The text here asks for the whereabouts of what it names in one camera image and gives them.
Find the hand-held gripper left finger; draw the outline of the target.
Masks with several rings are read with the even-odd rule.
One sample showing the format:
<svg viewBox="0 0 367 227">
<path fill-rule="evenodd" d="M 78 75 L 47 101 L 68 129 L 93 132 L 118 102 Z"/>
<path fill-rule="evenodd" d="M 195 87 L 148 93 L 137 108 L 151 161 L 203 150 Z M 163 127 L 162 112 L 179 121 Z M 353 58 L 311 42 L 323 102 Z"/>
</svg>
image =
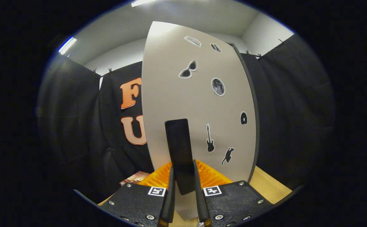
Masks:
<svg viewBox="0 0 367 227">
<path fill-rule="evenodd" d="M 100 207 L 134 227 L 167 227 L 175 210 L 175 176 L 171 162 L 139 183 L 126 183 Z"/>
</svg>

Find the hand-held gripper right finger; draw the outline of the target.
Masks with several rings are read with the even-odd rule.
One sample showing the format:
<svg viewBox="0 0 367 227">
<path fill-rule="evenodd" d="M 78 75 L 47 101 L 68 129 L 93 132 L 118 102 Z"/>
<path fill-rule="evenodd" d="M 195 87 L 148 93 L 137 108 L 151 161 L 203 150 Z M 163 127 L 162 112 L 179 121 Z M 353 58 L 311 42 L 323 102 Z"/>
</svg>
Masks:
<svg viewBox="0 0 367 227">
<path fill-rule="evenodd" d="M 193 160 L 199 221 L 205 227 L 240 227 L 273 209 L 247 181 L 233 182 L 198 160 Z"/>
</svg>

